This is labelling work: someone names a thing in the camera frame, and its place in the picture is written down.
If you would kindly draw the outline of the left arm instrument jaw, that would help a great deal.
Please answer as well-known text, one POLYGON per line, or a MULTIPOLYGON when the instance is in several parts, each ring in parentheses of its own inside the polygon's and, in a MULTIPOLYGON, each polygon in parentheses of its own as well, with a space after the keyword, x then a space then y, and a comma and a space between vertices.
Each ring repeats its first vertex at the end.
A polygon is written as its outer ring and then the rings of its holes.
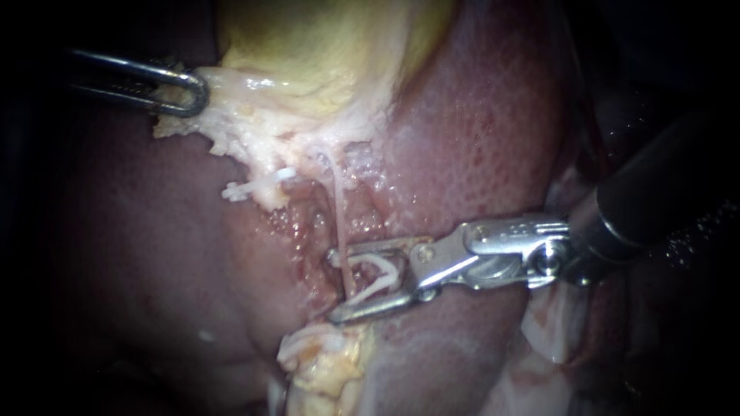
POLYGON ((141 62, 84 49, 72 49, 69 89, 152 114, 190 118, 210 99, 207 82, 176 65, 141 62))

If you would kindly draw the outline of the right arm instrument jaw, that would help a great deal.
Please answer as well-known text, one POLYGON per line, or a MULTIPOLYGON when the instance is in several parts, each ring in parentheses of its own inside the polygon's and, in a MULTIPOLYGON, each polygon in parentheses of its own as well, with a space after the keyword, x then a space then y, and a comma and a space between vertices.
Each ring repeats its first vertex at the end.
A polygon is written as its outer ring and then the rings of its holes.
POLYGON ((363 243, 353 243, 346 247, 342 254, 337 247, 327 251, 327 263, 334 268, 341 268, 343 259, 356 260, 365 254, 375 254, 381 257, 402 257, 401 271, 408 271, 410 266, 410 252, 412 248, 422 243, 432 243, 431 236, 396 237, 389 240, 375 240, 363 243))
POLYGON ((350 305, 338 305, 326 314, 326 320, 331 324, 359 324, 377 320, 392 314, 406 311, 422 303, 436 298, 436 289, 421 291, 402 290, 384 297, 362 301, 350 305))

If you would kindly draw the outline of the right arm instrument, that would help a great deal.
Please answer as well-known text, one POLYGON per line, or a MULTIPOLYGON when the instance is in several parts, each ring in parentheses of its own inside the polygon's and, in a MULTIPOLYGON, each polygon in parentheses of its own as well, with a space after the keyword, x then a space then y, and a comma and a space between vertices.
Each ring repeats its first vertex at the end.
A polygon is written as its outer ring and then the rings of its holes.
POLYGON ((515 283, 536 289, 557 281, 587 287, 627 260, 627 239, 591 192, 565 218, 526 213, 475 220, 414 246, 409 254, 411 295, 426 302, 450 284, 471 290, 515 283))

